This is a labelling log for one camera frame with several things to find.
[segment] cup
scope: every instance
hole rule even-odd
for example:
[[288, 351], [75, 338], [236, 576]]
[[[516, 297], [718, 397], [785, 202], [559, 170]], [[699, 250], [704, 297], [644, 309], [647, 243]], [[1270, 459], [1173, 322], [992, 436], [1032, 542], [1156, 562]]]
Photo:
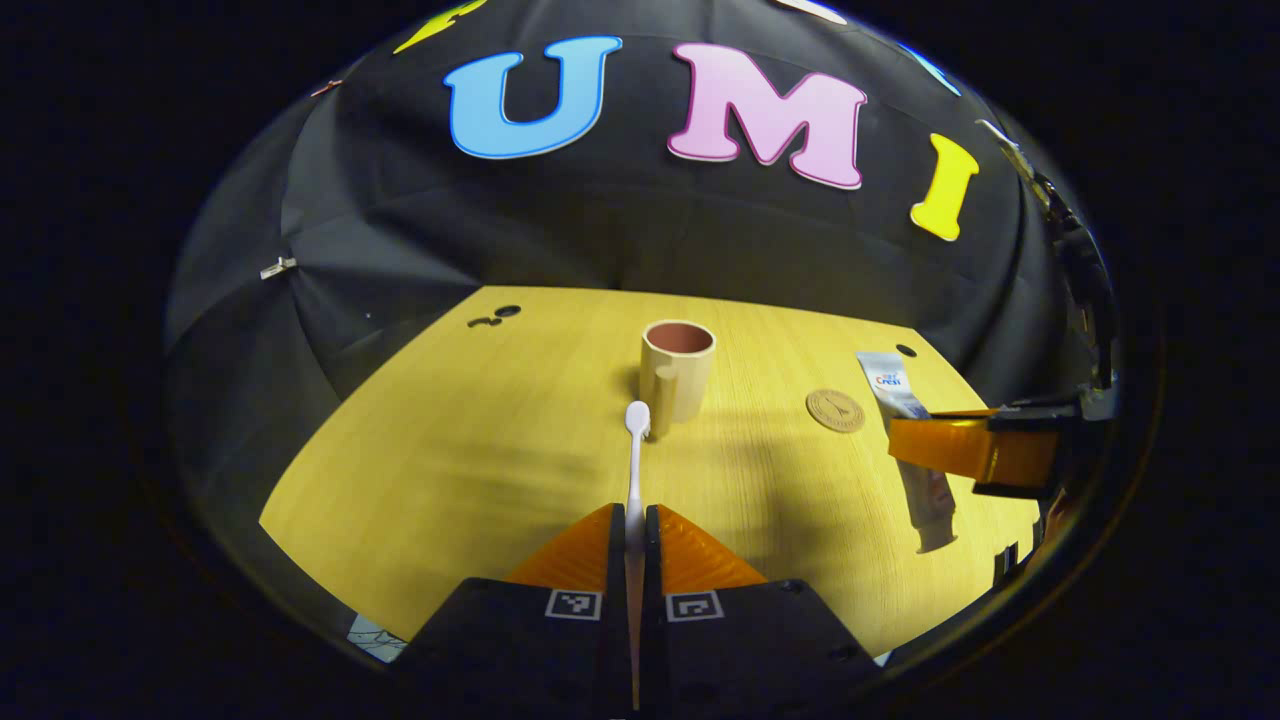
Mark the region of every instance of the cup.
[[640, 400], [649, 405], [649, 437], [698, 415], [712, 372], [716, 336], [689, 320], [650, 323], [640, 337]]

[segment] toothbrush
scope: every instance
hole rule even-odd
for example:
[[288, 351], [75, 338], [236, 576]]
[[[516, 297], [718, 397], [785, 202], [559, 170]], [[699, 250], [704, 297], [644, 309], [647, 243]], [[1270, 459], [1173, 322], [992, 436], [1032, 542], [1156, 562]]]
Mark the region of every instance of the toothbrush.
[[631, 433], [631, 487], [627, 489], [626, 574], [627, 624], [631, 630], [631, 697], [640, 688], [640, 602], [644, 598], [644, 502], [640, 500], [640, 445], [649, 434], [649, 406], [639, 400], [627, 405], [627, 430]]

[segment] letter m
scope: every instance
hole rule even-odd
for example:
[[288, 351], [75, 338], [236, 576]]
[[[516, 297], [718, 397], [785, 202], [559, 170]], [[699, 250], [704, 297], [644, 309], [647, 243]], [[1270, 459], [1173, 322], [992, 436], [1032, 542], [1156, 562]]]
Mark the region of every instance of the letter m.
[[737, 115], [751, 152], [772, 165], [791, 138], [805, 131], [805, 143], [791, 155], [791, 168], [814, 181], [842, 190], [863, 184], [858, 172], [858, 109], [867, 94], [847, 82], [809, 73], [785, 97], [741, 50], [689, 42], [676, 56], [692, 72], [689, 120], [667, 140], [667, 149], [690, 160], [724, 163], [737, 158], [728, 137], [728, 113]]

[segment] round wooden coaster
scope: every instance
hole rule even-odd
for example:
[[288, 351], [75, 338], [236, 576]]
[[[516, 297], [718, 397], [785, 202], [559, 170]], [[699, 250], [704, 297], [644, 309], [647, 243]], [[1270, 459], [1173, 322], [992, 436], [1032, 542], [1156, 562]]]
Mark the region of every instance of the round wooden coaster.
[[804, 401], [814, 420], [837, 433], [851, 433], [863, 427], [865, 415], [852, 397], [835, 389], [815, 389]]

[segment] table surface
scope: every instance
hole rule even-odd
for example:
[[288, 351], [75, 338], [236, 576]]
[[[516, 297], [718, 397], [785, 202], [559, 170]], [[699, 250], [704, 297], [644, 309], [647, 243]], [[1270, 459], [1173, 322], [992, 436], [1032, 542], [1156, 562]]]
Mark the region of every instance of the table surface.
[[[503, 305], [499, 325], [467, 327]], [[374, 373], [311, 437], [261, 515], [307, 574], [412, 638], [468, 577], [503, 578], [607, 502], [626, 502], [640, 332], [680, 318], [718, 338], [701, 411], [645, 443], [645, 505], [666, 503], [769, 579], [804, 578], [873, 656], [991, 587], [992, 557], [1030, 547], [1033, 501], [951, 477], [951, 544], [919, 536], [855, 352], [916, 351], [931, 411], [983, 404], [915, 331], [785, 307], [641, 292], [484, 287]], [[819, 425], [833, 388], [867, 414]]]

